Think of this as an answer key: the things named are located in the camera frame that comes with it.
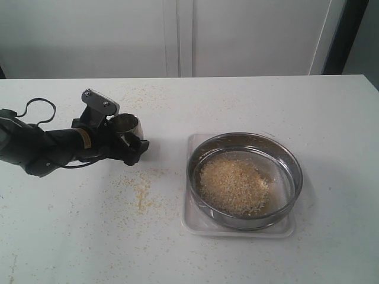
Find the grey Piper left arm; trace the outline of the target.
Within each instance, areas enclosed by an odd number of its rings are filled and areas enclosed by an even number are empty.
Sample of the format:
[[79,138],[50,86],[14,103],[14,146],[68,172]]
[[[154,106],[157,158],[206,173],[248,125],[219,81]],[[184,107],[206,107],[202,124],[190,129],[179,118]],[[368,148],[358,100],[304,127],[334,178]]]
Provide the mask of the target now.
[[26,124],[21,115],[1,110],[1,160],[33,176],[44,177],[56,169],[90,166],[104,159],[128,166],[139,162],[149,148],[140,120],[121,114],[119,104],[93,89],[81,95],[86,107],[70,128],[44,131],[40,124]]

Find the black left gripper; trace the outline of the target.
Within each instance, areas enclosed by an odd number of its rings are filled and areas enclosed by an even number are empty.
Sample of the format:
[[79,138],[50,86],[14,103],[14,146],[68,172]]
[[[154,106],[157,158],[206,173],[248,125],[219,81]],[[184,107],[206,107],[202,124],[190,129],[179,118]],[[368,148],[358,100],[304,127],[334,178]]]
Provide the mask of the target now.
[[82,92],[81,100],[86,107],[79,118],[72,122],[72,128],[85,139],[83,149],[75,153],[80,162],[113,159],[134,166],[145,153],[150,142],[135,134],[123,134],[121,139],[113,130],[108,117],[118,115],[120,105],[109,97],[93,90]]

